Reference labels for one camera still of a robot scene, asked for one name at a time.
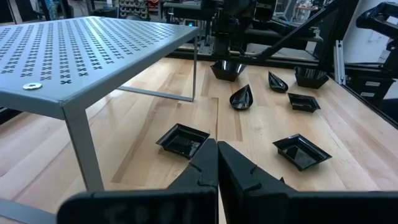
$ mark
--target table leg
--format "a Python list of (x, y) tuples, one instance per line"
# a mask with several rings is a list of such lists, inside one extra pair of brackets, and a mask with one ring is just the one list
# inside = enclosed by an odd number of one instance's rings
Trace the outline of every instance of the table leg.
[(183, 101), (193, 102), (195, 99), (195, 89), (196, 89), (196, 83), (197, 83), (198, 37), (195, 37), (194, 48), (195, 49), (194, 49), (194, 55), (193, 55), (192, 97), (174, 95), (174, 94), (170, 94), (170, 93), (162, 93), (162, 92), (158, 92), (158, 91), (143, 90), (140, 88), (133, 88), (133, 87), (129, 87), (129, 86), (121, 86), (118, 88), (118, 90), (130, 91), (133, 93), (143, 93), (143, 94), (152, 95), (152, 96), (160, 96), (160, 97), (170, 98), (170, 99), (174, 99), (174, 100), (183, 100)]
[(90, 191), (104, 190), (86, 111), (74, 113), (73, 116), (65, 113), (65, 122), (86, 189)]
[(0, 198), (0, 216), (29, 224), (56, 224), (55, 214)]
[(161, 1), (157, 1), (157, 16), (159, 16), (159, 20), (162, 20), (162, 3), (161, 3)]

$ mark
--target gray metal shelf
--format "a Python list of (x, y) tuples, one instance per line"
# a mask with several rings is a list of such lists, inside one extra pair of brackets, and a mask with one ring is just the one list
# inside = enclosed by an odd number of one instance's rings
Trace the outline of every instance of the gray metal shelf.
[[(0, 106), (64, 119), (86, 188), (104, 190), (85, 110), (118, 88), (193, 101), (198, 33), (197, 27), (103, 17), (2, 26)], [(192, 96), (121, 86), (191, 39)], [(22, 212), (20, 221), (37, 221), (40, 212), (26, 209), (0, 209), (0, 215), (18, 220)]]

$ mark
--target black bowl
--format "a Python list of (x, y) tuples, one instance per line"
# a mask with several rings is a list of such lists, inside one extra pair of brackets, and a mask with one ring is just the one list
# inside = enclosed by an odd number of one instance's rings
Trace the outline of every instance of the black bowl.
[(253, 95), (249, 85), (246, 85), (229, 98), (229, 103), (236, 110), (247, 110), (253, 104)]
[(329, 80), (327, 72), (321, 70), (300, 67), (295, 67), (294, 70), (297, 85), (301, 87), (319, 89)]
[(225, 60), (219, 60), (210, 67), (216, 76), (220, 80), (226, 80), (235, 82), (236, 78), (243, 72), (246, 65), (236, 62), (229, 62)]
[(268, 84), (271, 90), (278, 93), (285, 93), (289, 87), (286, 82), (281, 80), (278, 76), (274, 75), (272, 72), (268, 72)]

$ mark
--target sticker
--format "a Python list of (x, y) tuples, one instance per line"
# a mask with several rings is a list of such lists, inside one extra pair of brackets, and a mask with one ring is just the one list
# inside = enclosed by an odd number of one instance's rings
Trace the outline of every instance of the sticker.
[(361, 93), (361, 96), (374, 97), (375, 93)]
[(381, 83), (379, 82), (366, 82), (365, 84), (366, 86), (375, 86), (375, 87), (379, 87), (381, 85)]

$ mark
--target square black tray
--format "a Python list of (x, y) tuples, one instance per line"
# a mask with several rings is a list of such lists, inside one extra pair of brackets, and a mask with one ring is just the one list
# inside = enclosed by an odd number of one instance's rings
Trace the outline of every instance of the square black tray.
[(210, 68), (216, 78), (235, 82), (237, 77), (243, 72), (244, 68), (246, 68), (246, 65), (237, 62), (219, 60), (214, 65), (210, 66)]
[(314, 145), (301, 134), (287, 137), (273, 142), (273, 144), (278, 148), (278, 153), (294, 164), (299, 171), (331, 158), (331, 155)]
[(317, 100), (312, 96), (304, 96), (293, 93), (288, 93), (290, 104), (293, 110), (301, 110), (313, 113), (316, 110), (320, 110)]
[(294, 70), (297, 85), (301, 87), (319, 89), (329, 80), (327, 72), (321, 70), (300, 67), (295, 67)]
[(182, 124), (176, 124), (156, 144), (163, 146), (166, 151), (174, 152), (187, 159), (191, 159), (209, 135), (203, 131)]

